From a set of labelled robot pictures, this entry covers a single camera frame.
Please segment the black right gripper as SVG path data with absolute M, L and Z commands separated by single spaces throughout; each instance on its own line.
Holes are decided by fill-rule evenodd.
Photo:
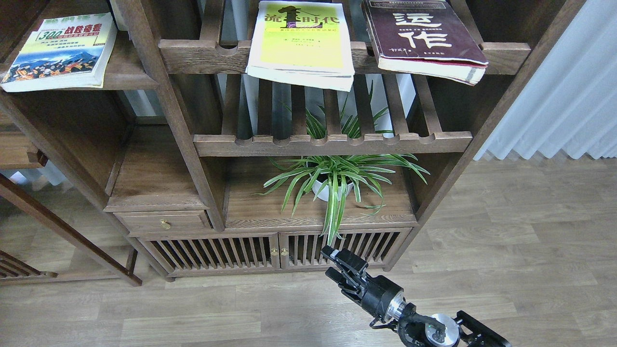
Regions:
M 377 277 L 367 275 L 365 272 L 368 263 L 345 248 L 335 250 L 326 245 L 321 253 L 344 271 L 341 273 L 335 268 L 328 268 L 325 272 L 328 278 L 337 282 L 344 296 L 357 303 L 370 316 L 379 321 L 399 320 L 407 305 L 401 286 L 383 275 Z

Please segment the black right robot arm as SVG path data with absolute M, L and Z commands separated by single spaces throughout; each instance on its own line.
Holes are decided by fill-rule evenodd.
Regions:
M 322 255 L 338 269 L 326 270 L 341 293 L 373 317 L 372 329 L 391 329 L 407 347 L 456 347 L 463 341 L 469 347 L 509 347 L 508 340 L 460 310 L 456 318 L 445 314 L 423 316 L 407 303 L 403 288 L 390 279 L 366 273 L 368 263 L 347 249 L 324 246 Z

